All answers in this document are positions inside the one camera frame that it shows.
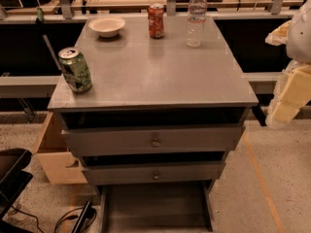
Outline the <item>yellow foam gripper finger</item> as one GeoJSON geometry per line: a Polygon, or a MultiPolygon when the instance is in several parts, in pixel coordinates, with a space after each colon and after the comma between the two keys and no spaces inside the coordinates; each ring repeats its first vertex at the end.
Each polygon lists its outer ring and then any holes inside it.
{"type": "Polygon", "coordinates": [[[303,65],[290,71],[283,89],[270,104],[270,123],[287,124],[311,101],[311,66],[303,65]]]}
{"type": "Polygon", "coordinates": [[[270,32],[265,38],[265,42],[272,46],[285,45],[288,40],[288,30],[291,21],[288,20],[281,24],[279,27],[270,32]]]}

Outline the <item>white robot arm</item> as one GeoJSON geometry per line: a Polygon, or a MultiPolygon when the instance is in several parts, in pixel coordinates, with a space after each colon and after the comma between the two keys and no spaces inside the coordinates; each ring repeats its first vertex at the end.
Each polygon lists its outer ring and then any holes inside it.
{"type": "Polygon", "coordinates": [[[265,123],[272,128],[290,123],[311,101],[311,0],[293,18],[265,38],[272,46],[286,46],[291,59],[277,80],[265,123]]]}

